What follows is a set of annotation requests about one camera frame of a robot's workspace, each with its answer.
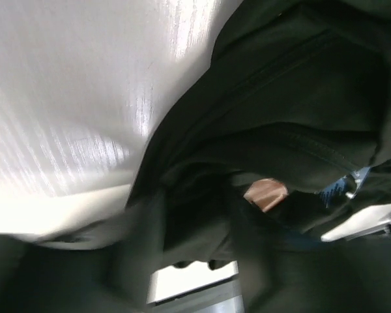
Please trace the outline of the black t shirt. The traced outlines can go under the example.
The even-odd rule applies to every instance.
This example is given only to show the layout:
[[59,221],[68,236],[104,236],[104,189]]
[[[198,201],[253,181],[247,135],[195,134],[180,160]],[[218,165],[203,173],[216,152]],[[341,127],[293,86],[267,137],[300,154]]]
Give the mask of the black t shirt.
[[155,130],[130,196],[163,196],[159,267],[233,259],[226,196],[319,238],[391,203],[391,1],[244,1]]

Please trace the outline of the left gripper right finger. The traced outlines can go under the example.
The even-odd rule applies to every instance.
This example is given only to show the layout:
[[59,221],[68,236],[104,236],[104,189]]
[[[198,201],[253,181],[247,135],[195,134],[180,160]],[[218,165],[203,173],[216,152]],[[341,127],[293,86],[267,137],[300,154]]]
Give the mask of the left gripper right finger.
[[391,237],[289,249],[237,249],[246,312],[391,312]]

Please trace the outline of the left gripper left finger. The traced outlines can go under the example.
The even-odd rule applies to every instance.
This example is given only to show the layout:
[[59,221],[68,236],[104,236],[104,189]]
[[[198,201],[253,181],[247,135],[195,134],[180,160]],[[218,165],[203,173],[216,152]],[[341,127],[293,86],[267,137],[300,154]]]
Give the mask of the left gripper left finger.
[[149,312],[164,206],[123,213],[31,247],[0,292],[0,312]]

